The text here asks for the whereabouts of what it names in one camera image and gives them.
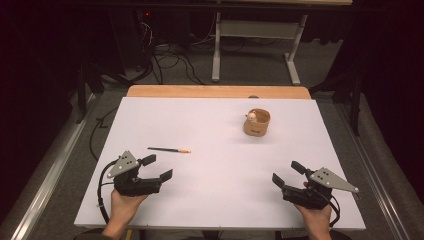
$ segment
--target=small object in cup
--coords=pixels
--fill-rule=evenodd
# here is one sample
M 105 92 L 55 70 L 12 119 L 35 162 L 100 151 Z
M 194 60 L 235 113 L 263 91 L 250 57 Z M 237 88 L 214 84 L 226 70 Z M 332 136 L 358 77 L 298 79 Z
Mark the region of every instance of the small object in cup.
M 248 119 L 249 121 L 251 121 L 251 122 L 256 122 L 256 121 L 257 121 L 257 119 L 256 119 L 256 111 L 249 112 L 249 113 L 246 115 L 246 117 L 247 117 L 247 119 Z

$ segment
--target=white table surface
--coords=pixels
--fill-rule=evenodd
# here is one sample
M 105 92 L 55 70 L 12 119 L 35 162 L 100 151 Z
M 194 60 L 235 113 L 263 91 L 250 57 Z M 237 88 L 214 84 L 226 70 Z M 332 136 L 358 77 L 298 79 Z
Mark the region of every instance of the white table surface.
M 271 114 L 263 137 L 243 132 L 245 114 L 253 108 Z M 189 149 L 192 153 L 159 152 L 147 147 Z M 100 173 L 126 150 L 136 158 L 157 155 L 156 162 L 140 168 L 141 178 L 156 178 L 173 169 L 172 179 L 163 183 L 160 193 L 142 203 L 130 223 L 144 229 L 303 228 L 300 213 L 282 199 L 272 174 L 279 175 L 287 185 L 303 188 L 305 176 L 290 167 L 292 161 L 298 161 L 311 170 L 327 167 L 345 179 L 315 100 L 126 97 L 76 225 L 105 225 L 96 207 Z M 102 191 L 109 213 L 112 188 L 106 185 Z M 352 194 L 333 190 L 333 195 L 341 207 L 341 219 L 334 227 L 365 229 Z

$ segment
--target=person's hand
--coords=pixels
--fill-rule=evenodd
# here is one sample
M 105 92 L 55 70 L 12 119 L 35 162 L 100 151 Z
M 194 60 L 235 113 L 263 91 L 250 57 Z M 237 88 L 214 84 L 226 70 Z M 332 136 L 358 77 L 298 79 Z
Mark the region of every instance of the person's hand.
M 115 189 L 111 193 L 111 215 L 109 223 L 103 230 L 103 235 L 112 239 L 120 239 L 127 225 L 134 218 L 141 202 L 147 198 L 148 195 L 126 197 L 121 196 Z
M 330 217 L 331 207 L 325 206 L 321 210 L 312 210 L 294 204 L 294 206 L 302 214 L 306 231 L 311 240 L 328 240 L 330 236 Z

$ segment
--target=table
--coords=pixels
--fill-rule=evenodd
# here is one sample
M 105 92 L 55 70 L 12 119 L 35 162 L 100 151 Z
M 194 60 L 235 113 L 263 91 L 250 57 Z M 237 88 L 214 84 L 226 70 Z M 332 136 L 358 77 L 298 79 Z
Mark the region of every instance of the table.
M 242 131 L 244 114 L 253 107 L 271 113 L 262 138 Z M 149 146 L 189 148 L 192 153 L 152 152 Z M 130 223 L 142 229 L 302 228 L 300 214 L 282 200 L 272 173 L 302 188 L 304 176 L 290 168 L 297 160 L 313 170 L 326 165 L 345 178 L 316 102 L 303 87 L 133 86 L 118 109 L 76 225 L 104 225 L 96 207 L 98 179 L 104 166 L 125 150 L 136 158 L 157 154 L 155 163 L 140 169 L 143 178 L 174 171 Z M 104 196 L 112 189 L 108 186 Z M 333 193 L 342 209 L 335 228 L 364 229 L 352 195 Z M 108 209 L 110 199 L 104 200 Z
M 232 0 L 233 2 L 255 2 L 255 3 L 284 3 L 284 4 L 308 4 L 308 5 L 351 5 L 351 0 Z M 218 82 L 220 77 L 221 36 L 233 37 L 259 37 L 259 38 L 277 38 L 293 40 L 292 48 L 289 53 L 285 53 L 285 61 L 289 70 L 293 85 L 300 85 L 299 76 L 294 65 L 294 56 L 302 37 L 308 15 L 301 16 L 297 23 L 281 22 L 258 22 L 258 21 L 235 21 L 221 20 L 221 13 L 216 13 L 215 24 L 215 51 L 212 65 L 212 81 Z

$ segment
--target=pencil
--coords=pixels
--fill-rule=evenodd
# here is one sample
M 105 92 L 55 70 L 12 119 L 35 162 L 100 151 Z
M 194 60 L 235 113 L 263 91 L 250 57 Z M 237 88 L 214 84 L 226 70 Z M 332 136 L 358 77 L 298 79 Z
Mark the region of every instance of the pencil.
M 154 148 L 154 147 L 148 147 L 147 149 L 150 149 L 150 150 L 158 150 L 158 151 L 166 151 L 166 152 L 191 153 L 191 151 L 190 151 L 190 150 L 185 150 L 185 149 Z

